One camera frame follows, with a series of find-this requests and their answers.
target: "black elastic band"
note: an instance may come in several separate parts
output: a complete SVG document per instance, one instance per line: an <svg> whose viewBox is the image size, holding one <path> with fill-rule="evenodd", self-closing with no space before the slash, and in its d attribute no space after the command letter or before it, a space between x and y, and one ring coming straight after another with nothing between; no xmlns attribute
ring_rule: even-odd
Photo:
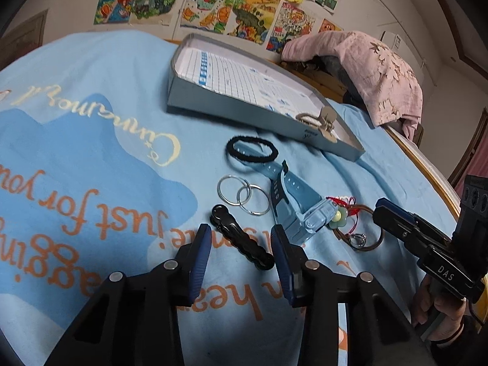
<svg viewBox="0 0 488 366"><path fill-rule="evenodd" d="M262 144L264 146L267 146L271 149L271 154L269 156L247 156L241 152L238 152L234 148L234 144L239 142L239 140L244 143ZM266 163L266 162L272 162L278 157L278 149L274 146L273 143L271 143L269 140L266 139L253 138L251 136L236 136L231 140L229 140L225 148L227 152L235 159L244 162Z"/></svg>
<svg viewBox="0 0 488 366"><path fill-rule="evenodd" d="M461 323L459 324L459 327L454 334L452 334L451 336L449 336L448 338L443 339L443 340L432 341L432 343L434 343L437 346L439 346L441 344L448 343L449 341L451 341L454 337L456 337L459 334L459 332L461 331L463 326L464 326L464 318L461 320Z"/></svg>

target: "yellow bead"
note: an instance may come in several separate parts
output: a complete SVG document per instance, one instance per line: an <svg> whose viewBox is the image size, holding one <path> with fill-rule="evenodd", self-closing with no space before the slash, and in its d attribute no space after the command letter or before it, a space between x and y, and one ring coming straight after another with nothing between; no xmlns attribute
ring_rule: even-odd
<svg viewBox="0 0 488 366"><path fill-rule="evenodd" d="M342 215L341 215L341 212L340 211L337 211L334 215L334 217L332 218L332 221L335 223L335 222L338 222L340 219L341 219Z"/></svg>

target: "pink blanket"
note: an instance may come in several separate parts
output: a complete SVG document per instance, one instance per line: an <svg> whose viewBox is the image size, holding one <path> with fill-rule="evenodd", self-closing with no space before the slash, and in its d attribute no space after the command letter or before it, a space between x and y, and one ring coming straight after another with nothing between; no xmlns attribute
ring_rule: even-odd
<svg viewBox="0 0 488 366"><path fill-rule="evenodd" d="M404 118L409 140L420 123L422 89L412 68L381 41L360 31L324 31L289 41L282 59L337 56L362 96L374 126Z"/></svg>

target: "black banana clip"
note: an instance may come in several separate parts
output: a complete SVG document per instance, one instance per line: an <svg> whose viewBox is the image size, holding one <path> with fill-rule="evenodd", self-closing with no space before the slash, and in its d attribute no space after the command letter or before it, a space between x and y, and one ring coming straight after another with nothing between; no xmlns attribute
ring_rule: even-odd
<svg viewBox="0 0 488 366"><path fill-rule="evenodd" d="M270 270L274 267L272 254L253 241L248 234L237 224L236 219L229 213L224 205L215 205L212 208L210 222L222 233L225 239L236 247L246 258L254 263L259 270Z"/></svg>

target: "human hand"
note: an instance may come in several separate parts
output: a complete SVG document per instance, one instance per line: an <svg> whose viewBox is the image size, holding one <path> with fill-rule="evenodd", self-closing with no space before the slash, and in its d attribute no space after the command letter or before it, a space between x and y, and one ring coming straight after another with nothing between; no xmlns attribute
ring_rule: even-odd
<svg viewBox="0 0 488 366"><path fill-rule="evenodd" d="M427 311L434 304L435 308L445 314L446 317L438 328L430 334L428 339L431 341L445 340L459 329L466 310L466 301L459 300L451 293L442 293L434 298L429 293L431 282L432 277L430 275L425 275L420 283L419 290L413 296L410 309L412 325L415 327L419 323L423 325L427 322Z"/></svg>

